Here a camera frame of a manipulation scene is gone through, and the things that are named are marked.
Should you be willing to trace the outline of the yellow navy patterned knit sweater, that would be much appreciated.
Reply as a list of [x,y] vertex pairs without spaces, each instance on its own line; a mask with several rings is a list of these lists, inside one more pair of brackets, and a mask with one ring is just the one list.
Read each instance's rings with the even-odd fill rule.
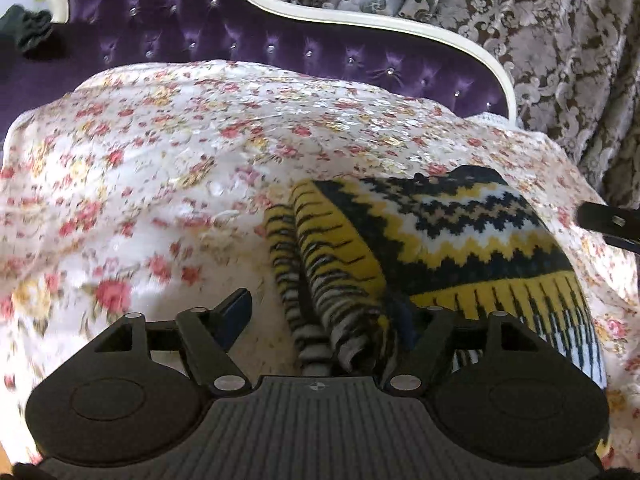
[[596,384],[602,350],[570,259],[497,171],[303,180],[265,213],[303,373],[390,376],[444,308],[504,312]]

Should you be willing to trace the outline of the brown damask curtain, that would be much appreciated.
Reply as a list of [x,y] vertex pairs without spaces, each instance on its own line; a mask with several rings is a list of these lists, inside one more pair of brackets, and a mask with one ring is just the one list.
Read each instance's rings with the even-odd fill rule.
[[611,205],[639,205],[639,0],[283,0],[451,30],[508,73],[518,119]]

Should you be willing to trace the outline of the floral bedspread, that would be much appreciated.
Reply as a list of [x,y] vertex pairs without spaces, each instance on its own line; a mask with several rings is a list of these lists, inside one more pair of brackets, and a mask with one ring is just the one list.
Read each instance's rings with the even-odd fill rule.
[[32,389],[127,311],[166,320],[235,289],[254,318],[233,356],[289,373],[291,333],[262,215],[300,179],[490,167],[562,244],[596,321],[612,462],[639,463],[639,296],[629,252],[578,228],[596,192],[558,144],[483,114],[255,63],[139,64],[17,117],[1,168],[1,445],[36,462]]

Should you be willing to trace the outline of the purple velvet side cushion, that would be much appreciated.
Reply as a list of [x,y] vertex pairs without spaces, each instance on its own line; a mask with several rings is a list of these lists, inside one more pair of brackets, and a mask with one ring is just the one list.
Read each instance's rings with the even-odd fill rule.
[[12,40],[1,41],[1,133],[26,110],[60,98],[89,76],[114,65],[115,45],[82,23],[55,24],[49,38],[23,54]]

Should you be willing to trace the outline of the dark green scrunchie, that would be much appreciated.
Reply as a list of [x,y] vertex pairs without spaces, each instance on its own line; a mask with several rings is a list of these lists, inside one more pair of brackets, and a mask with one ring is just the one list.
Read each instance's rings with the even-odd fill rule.
[[0,32],[1,39],[9,41],[21,54],[35,52],[52,35],[52,14],[12,4],[0,18]]

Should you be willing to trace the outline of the purple tufted white-framed headboard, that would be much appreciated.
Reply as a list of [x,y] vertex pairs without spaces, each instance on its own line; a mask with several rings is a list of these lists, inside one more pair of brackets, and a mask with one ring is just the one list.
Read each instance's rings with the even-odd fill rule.
[[49,0],[73,66],[255,62],[374,84],[439,102],[461,117],[515,122],[510,78],[455,32],[402,18],[280,0]]

